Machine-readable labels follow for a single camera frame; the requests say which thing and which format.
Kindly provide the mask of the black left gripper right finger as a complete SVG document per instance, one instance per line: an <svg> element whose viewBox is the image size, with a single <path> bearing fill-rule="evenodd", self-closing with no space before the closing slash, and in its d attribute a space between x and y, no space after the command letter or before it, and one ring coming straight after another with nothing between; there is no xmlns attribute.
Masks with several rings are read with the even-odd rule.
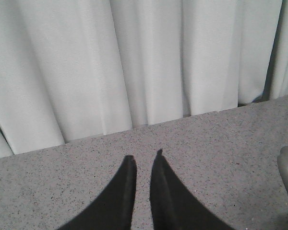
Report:
<svg viewBox="0 0 288 230"><path fill-rule="evenodd" d="M186 188L174 173L163 150L157 151L150 183L155 230L231 230Z"/></svg>

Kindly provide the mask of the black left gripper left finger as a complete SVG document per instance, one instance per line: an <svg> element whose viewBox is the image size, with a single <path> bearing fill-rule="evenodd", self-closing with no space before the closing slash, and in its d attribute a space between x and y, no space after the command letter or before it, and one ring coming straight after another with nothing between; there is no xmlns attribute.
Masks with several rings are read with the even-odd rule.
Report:
<svg viewBox="0 0 288 230"><path fill-rule="evenodd" d="M61 230L129 230L136 192L137 166L132 155L121 166L99 196Z"/></svg>

